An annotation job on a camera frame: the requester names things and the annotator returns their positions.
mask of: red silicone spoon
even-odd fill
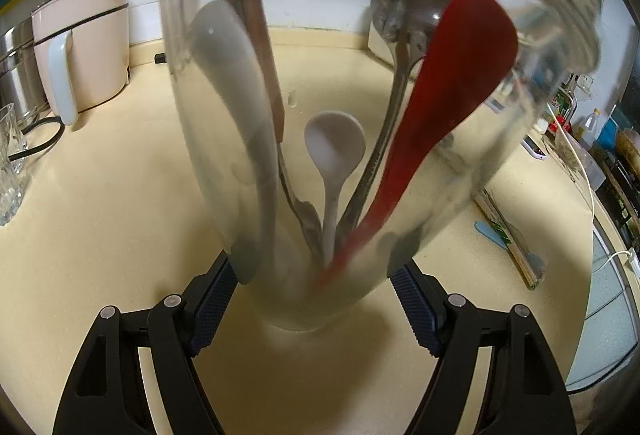
[[[516,29],[495,0],[452,0],[424,62],[396,135],[382,181],[362,222],[320,275],[331,282],[385,225],[431,149],[491,95],[518,52]]]

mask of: smartphone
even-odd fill
[[[542,150],[540,150],[540,148],[535,143],[535,141],[531,139],[529,136],[524,136],[524,139],[522,139],[522,145],[524,146],[524,149],[527,150],[527,152],[529,152],[529,155],[531,157],[534,157],[540,160],[545,160],[546,158],[545,153]]]

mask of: blue gripper pad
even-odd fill
[[[444,345],[438,338],[436,313],[409,268],[402,267],[390,280],[418,344],[426,348],[433,357],[440,357],[444,352]]]
[[[225,314],[226,306],[236,290],[238,279],[227,261],[207,289],[204,297],[193,313],[193,328],[187,349],[191,357],[208,347],[216,335],[216,330]]]

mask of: screw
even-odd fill
[[[172,294],[171,296],[167,296],[164,298],[164,306],[165,307],[177,307],[182,302],[182,298],[177,294]]]
[[[453,307],[464,307],[466,305],[466,298],[462,294],[451,294],[448,300]]]
[[[104,318],[106,320],[108,320],[110,317],[112,317],[114,314],[116,314],[116,307],[113,307],[111,305],[108,305],[107,307],[104,307],[101,311],[100,311],[100,317]]]
[[[529,307],[527,307],[526,305],[522,305],[522,304],[518,304],[513,308],[513,311],[520,316],[521,318],[528,318],[529,314],[531,314],[531,311],[529,310]]]

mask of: glass jar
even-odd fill
[[[398,74],[392,91],[389,70],[357,47],[364,48],[372,22],[371,48],[388,44],[380,55],[388,59],[391,52],[398,72],[411,67],[407,55],[428,53],[451,1],[159,0],[175,101],[200,188],[239,281],[271,322],[313,328],[356,303],[484,187],[564,73],[590,72],[597,63],[596,0],[495,0],[517,31],[512,68],[426,155],[382,227],[343,270],[324,278],[332,261],[327,245],[340,253],[376,195],[414,82]],[[273,47],[265,21],[277,40]],[[376,140],[385,148],[378,163],[370,161],[378,169],[360,195],[368,197],[364,206],[351,205],[351,224],[338,220],[335,243],[322,245],[325,184],[306,150],[305,127],[325,110],[354,118],[367,146],[342,188],[337,219],[360,187]],[[357,134],[353,128],[335,144],[327,139],[329,147],[343,148]]]

